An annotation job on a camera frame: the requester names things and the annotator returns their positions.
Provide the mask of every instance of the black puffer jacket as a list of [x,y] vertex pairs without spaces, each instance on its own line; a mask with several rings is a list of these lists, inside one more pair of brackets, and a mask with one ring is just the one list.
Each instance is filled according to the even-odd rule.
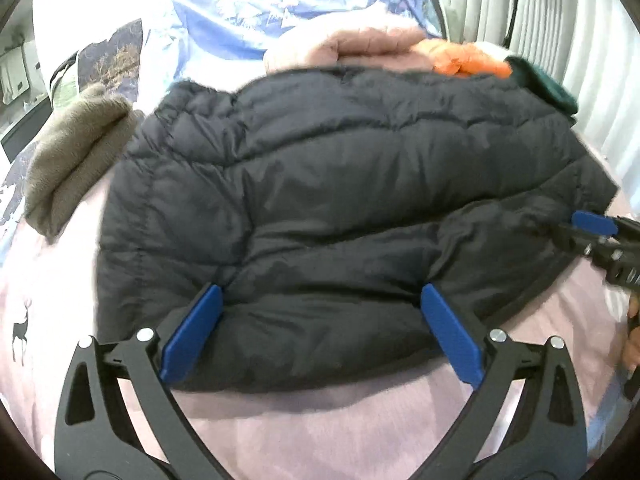
[[545,227],[616,187],[551,106],[492,76],[301,70],[237,94],[177,84],[117,164],[98,338],[157,326],[206,282],[225,313],[181,388],[350,380],[437,353],[435,284],[491,325],[571,258]]

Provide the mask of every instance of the folded brown cloth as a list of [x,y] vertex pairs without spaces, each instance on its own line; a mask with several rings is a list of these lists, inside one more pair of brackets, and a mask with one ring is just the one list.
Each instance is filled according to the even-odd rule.
[[119,158],[142,117],[123,96],[107,95],[101,84],[54,112],[38,135],[27,170],[27,223],[51,242]]

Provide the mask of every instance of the white cabinet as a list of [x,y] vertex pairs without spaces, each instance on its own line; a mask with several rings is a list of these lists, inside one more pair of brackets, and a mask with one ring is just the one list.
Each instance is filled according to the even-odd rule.
[[2,102],[5,105],[29,89],[21,47],[14,48],[0,57],[0,87],[2,87]]

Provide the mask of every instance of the blue pad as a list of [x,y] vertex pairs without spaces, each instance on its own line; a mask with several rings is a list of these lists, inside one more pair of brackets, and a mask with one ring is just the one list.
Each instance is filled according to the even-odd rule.
[[160,380],[164,384],[184,380],[198,360],[204,343],[222,314],[222,290],[211,285],[164,345]]
[[482,351],[431,284],[422,288],[420,310],[458,378],[477,390],[484,378]]
[[613,221],[613,218],[596,215],[588,211],[576,211],[571,216],[571,224],[577,229],[582,229],[595,235],[610,237],[618,234],[618,226]]

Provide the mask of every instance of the deer print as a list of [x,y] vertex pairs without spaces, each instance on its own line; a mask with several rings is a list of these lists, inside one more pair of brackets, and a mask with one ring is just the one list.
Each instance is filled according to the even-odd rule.
[[20,340],[20,354],[22,355],[22,366],[24,366],[24,353],[26,352],[27,345],[27,329],[29,327],[29,307],[31,306],[31,300],[25,300],[24,302],[24,321],[22,323],[14,323],[14,337],[11,339],[11,350],[14,355],[15,363],[15,340]]

